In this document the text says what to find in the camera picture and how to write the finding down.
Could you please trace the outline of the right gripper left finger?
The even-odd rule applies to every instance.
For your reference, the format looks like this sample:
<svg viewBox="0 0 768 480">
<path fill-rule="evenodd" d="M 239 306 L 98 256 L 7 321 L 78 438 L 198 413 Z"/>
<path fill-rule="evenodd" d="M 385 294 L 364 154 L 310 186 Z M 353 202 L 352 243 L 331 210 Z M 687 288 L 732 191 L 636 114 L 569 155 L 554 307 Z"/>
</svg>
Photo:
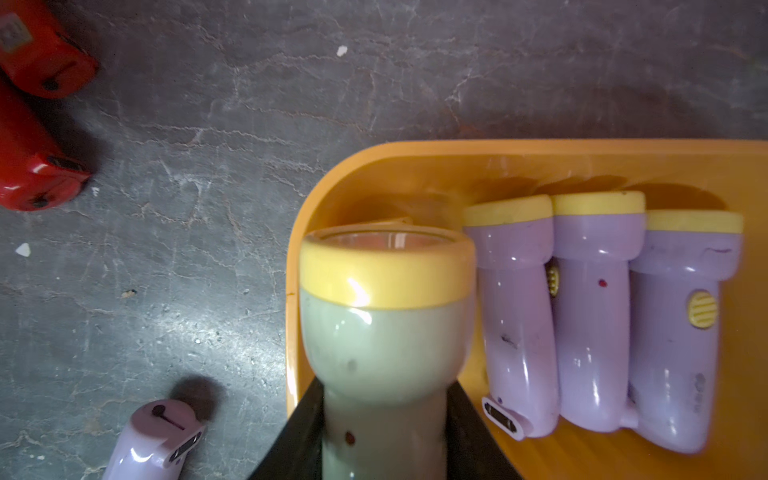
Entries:
<svg viewBox="0 0 768 480">
<path fill-rule="evenodd" d="M 315 378 L 249 480 L 322 478 L 323 400 Z"/>
</svg>

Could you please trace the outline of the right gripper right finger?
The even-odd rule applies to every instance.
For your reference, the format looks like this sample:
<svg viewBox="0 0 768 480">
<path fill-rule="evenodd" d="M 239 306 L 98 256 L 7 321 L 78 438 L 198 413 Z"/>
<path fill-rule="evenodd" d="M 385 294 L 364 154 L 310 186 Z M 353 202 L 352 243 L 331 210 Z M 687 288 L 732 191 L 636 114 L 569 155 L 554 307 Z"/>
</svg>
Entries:
<svg viewBox="0 0 768 480">
<path fill-rule="evenodd" d="M 447 478 L 521 480 L 458 381 L 447 390 Z"/>
</svg>

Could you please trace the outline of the green flashlight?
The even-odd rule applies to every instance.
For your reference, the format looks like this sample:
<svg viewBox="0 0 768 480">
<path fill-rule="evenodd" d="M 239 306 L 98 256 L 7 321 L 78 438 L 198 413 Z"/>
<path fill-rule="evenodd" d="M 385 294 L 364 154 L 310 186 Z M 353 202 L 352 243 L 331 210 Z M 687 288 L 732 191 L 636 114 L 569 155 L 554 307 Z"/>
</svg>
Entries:
<svg viewBox="0 0 768 480">
<path fill-rule="evenodd" d="M 471 350 L 475 285 L 474 244 L 453 230 L 358 224 L 302 240 L 324 478 L 446 477 L 447 391 Z"/>
</svg>

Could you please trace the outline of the purple flashlight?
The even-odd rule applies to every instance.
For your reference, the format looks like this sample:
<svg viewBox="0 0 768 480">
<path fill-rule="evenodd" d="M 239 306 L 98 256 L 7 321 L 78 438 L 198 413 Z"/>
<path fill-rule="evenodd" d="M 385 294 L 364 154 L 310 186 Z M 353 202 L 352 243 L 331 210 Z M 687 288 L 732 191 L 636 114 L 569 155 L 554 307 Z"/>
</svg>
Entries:
<svg viewBox="0 0 768 480">
<path fill-rule="evenodd" d="M 634 428 L 629 398 L 629 263 L 642 250 L 646 201 L 639 191 L 552 198 L 550 278 L 560 413 L 596 432 Z"/>
<path fill-rule="evenodd" d="M 205 426 L 188 404 L 162 399 L 138 408 L 121 431 L 105 479 L 174 480 Z"/>
<path fill-rule="evenodd" d="M 483 411 L 516 440 L 545 437 L 560 415 L 545 271 L 554 250 L 552 201 L 535 195 L 473 205 L 463 231 L 477 256 L 489 383 Z"/>
<path fill-rule="evenodd" d="M 686 454 L 706 444 L 716 386 L 719 287 L 736 273 L 744 217 L 724 210 L 650 210 L 630 263 L 629 394 L 635 431 Z"/>
</svg>

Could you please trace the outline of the yellow storage box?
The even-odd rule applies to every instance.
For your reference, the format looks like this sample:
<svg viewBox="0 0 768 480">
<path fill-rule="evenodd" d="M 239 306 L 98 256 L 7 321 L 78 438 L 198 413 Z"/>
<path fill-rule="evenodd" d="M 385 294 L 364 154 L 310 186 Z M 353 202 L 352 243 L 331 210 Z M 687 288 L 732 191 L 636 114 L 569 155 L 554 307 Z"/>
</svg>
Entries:
<svg viewBox="0 0 768 480">
<path fill-rule="evenodd" d="M 767 145 L 728 140 L 451 140 L 396 142 L 330 170 L 303 203 L 286 280 L 286 408 L 314 374 L 297 293 L 301 239 L 316 229 L 408 217 L 456 229 L 468 204 L 535 194 L 642 191 L 652 209 L 726 209 L 745 218 L 736 275 L 720 289 L 718 374 L 706 447 L 685 455 L 621 430 L 561 421 L 539 440 L 489 427 L 527 479 L 763 479 L 767 475 Z"/>
</svg>

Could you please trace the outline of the purple flashlight front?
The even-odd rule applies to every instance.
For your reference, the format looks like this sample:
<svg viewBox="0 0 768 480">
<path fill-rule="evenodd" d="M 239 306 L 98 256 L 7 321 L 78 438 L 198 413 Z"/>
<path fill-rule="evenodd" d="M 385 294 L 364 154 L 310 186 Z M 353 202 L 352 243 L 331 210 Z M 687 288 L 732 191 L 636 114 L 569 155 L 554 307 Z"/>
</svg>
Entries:
<svg viewBox="0 0 768 480">
<path fill-rule="evenodd" d="M 205 426 L 188 404 L 162 399 L 138 408 L 121 431 L 105 479 L 174 480 Z"/>
</svg>

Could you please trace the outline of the red flashlight all red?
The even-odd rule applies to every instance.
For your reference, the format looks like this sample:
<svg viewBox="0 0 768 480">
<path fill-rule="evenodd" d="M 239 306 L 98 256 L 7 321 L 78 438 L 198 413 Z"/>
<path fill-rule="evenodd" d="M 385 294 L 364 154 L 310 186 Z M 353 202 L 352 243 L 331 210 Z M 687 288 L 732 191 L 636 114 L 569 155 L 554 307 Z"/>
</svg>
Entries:
<svg viewBox="0 0 768 480">
<path fill-rule="evenodd" d="M 92 172 L 66 156 L 17 90 L 1 81 L 1 205 L 32 212 L 75 198 Z"/>
</svg>

